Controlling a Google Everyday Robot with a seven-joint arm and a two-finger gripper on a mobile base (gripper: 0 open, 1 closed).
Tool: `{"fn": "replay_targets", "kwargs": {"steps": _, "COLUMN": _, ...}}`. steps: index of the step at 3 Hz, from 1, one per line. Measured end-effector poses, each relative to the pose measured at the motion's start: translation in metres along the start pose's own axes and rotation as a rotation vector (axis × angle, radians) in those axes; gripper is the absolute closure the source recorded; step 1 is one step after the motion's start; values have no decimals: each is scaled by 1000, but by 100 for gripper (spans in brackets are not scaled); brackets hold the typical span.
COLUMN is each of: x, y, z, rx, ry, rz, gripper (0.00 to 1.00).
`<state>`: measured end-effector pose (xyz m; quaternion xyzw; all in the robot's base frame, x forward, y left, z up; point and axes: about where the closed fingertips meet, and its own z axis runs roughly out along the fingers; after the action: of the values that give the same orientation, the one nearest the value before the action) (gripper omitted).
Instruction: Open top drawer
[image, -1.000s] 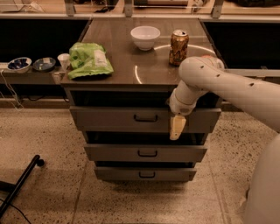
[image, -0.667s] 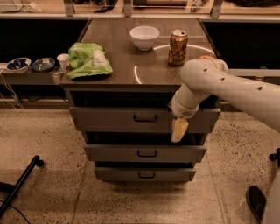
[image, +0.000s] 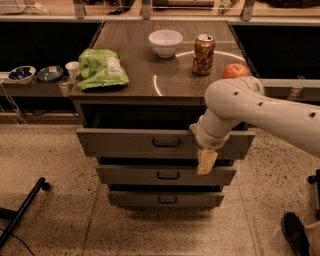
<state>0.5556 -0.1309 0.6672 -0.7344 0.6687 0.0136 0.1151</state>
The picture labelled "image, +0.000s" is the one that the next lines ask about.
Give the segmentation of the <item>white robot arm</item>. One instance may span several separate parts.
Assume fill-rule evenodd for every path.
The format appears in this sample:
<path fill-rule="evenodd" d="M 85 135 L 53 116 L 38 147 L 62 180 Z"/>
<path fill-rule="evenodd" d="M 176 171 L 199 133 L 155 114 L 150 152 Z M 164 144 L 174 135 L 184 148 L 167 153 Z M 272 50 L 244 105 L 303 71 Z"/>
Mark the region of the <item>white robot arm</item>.
<path fill-rule="evenodd" d="M 320 157 L 319 106 L 267 97 L 262 82 L 252 76 L 217 80 L 206 89 L 204 100 L 205 113 L 189 126 L 200 146 L 199 175 L 210 173 L 217 150 L 242 122 Z"/>

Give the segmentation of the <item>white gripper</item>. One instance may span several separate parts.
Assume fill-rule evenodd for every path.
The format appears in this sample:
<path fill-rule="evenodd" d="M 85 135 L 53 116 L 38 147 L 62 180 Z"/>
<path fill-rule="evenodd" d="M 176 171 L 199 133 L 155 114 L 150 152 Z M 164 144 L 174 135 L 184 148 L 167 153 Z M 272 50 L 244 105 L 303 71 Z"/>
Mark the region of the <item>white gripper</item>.
<path fill-rule="evenodd" d="M 189 130 L 193 133 L 198 145 L 203 148 L 198 151 L 197 174 L 207 175 L 217 160 L 218 154 L 215 150 L 224 146 L 229 139 L 229 134 L 224 136 L 211 135 L 198 123 L 191 124 Z"/>

